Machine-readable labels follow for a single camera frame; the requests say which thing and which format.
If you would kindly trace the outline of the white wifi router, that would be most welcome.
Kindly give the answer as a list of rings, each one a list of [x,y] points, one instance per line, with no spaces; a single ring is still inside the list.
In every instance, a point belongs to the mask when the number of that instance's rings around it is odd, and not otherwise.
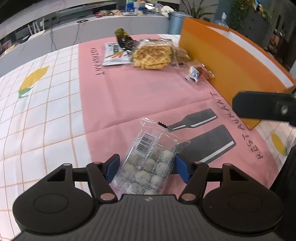
[[[45,33],[45,19],[38,23],[37,21],[33,21],[31,24],[27,25],[29,29],[29,40],[35,39]]]

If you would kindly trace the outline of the small brown cake packet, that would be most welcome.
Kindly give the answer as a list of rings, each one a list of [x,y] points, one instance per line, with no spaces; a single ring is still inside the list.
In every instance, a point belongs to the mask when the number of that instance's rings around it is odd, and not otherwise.
[[[198,83],[200,80],[210,80],[215,77],[203,63],[197,60],[185,63],[182,70],[184,79],[193,83]]]

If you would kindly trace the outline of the clear bag yellow waffles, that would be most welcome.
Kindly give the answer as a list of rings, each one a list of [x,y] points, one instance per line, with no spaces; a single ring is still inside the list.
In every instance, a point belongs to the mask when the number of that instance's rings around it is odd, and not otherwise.
[[[162,70],[173,63],[174,59],[175,48],[169,39],[142,39],[132,52],[133,66],[141,69]]]

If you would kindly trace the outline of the grey marble tv console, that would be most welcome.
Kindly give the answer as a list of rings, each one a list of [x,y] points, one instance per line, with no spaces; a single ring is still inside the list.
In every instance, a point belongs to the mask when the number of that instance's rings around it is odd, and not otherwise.
[[[52,51],[113,37],[117,28],[123,28],[130,35],[167,34],[169,20],[165,16],[104,16],[87,18],[83,23],[72,21],[52,27],[43,35],[17,45],[1,56],[1,76]]]

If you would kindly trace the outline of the orange cardboard box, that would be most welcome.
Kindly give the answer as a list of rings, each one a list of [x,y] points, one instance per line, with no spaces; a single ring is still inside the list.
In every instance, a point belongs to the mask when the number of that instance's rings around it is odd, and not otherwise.
[[[180,47],[191,59],[203,63],[215,77],[213,87],[229,107],[218,102],[229,120],[241,130],[252,130],[261,120],[240,118],[232,109],[238,92],[257,91],[292,94],[295,79],[262,48],[243,35],[214,23],[185,18]]]

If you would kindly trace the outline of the snack pile on console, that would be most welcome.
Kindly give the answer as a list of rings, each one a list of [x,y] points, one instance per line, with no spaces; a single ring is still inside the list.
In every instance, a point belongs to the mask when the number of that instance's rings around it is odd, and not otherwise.
[[[113,10],[100,10],[99,12],[95,13],[95,16],[100,18],[103,16],[121,16],[122,13],[121,11],[117,10],[117,9],[113,9]]]

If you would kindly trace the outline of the dark green snack packet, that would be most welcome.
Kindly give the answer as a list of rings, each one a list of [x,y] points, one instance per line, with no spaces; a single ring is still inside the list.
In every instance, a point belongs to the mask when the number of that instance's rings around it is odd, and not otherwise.
[[[138,46],[138,41],[134,40],[123,28],[115,30],[114,33],[119,47],[131,56],[135,48]]]

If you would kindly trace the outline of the trailing green ivy plant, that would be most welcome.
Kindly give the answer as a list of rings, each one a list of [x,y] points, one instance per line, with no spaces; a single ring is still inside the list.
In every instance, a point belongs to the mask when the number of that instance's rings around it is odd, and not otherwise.
[[[244,19],[247,17],[248,11],[254,9],[256,13],[259,13],[265,21],[271,22],[271,14],[265,9],[261,1],[245,1],[235,0],[231,6],[231,25],[242,26]]]

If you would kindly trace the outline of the white carrot-stick snack packet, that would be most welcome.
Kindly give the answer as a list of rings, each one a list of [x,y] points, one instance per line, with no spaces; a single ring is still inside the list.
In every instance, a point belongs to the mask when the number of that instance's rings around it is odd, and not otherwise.
[[[117,42],[105,43],[103,66],[125,65],[130,63],[129,53],[122,49]]]

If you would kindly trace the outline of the dark grey drawer cabinet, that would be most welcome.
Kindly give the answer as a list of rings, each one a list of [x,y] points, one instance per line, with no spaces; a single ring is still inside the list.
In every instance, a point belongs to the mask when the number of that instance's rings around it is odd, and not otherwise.
[[[274,21],[274,17],[268,21],[254,9],[249,9],[240,33],[264,49],[271,36]]]

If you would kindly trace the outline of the clear bag brown cookies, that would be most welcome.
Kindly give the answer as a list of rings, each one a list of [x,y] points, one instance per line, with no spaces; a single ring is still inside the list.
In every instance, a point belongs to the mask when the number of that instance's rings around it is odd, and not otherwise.
[[[173,50],[173,55],[171,57],[171,63],[175,65],[184,64],[190,62],[191,58],[189,57],[187,51],[182,48],[175,48]]]

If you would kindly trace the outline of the grey pedal trash bin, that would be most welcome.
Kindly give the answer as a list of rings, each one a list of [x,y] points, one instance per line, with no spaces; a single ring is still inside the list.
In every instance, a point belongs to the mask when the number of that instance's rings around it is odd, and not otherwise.
[[[174,11],[169,13],[169,29],[168,34],[179,35],[182,32],[182,27],[185,18],[192,18],[191,15],[183,13],[181,11]]]

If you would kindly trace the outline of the clear bag white balls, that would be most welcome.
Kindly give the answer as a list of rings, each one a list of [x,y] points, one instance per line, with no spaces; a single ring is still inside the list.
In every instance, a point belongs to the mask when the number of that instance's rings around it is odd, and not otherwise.
[[[175,166],[176,154],[190,144],[148,118],[140,119],[140,131],[112,180],[119,194],[162,194]]]

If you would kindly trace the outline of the blue water jug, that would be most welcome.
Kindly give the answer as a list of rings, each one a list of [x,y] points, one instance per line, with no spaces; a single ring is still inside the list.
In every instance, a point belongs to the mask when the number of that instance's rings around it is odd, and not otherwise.
[[[222,15],[221,15],[221,18],[215,20],[214,23],[217,24],[217,25],[229,28],[229,26],[226,23],[226,18],[227,18],[227,15],[226,15],[226,13],[223,12]]]

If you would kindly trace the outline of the long-leaf potted plant right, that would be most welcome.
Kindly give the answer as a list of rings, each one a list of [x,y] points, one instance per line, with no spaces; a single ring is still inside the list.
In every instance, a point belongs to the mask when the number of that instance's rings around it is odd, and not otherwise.
[[[179,10],[192,16],[195,19],[214,16],[218,7],[219,1],[189,1],[181,0]]]

